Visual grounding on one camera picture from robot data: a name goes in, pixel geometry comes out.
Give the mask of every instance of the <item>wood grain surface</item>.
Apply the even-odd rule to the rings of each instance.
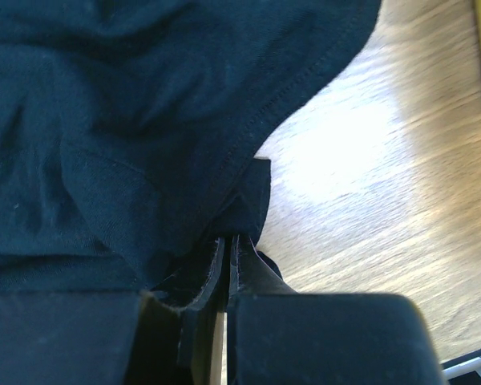
[[[261,250],[295,289],[394,292],[440,359],[481,348],[481,66],[471,0],[384,0],[366,48],[260,150]]]

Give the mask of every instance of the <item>dark blue cloth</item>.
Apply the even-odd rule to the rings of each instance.
[[[0,1],[0,291],[150,288],[205,234],[257,238],[269,174],[253,156],[378,8]]]

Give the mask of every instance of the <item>garment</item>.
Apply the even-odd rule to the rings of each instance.
[[[257,238],[257,149],[361,50],[378,8],[0,1],[0,291],[149,289],[208,234]]]

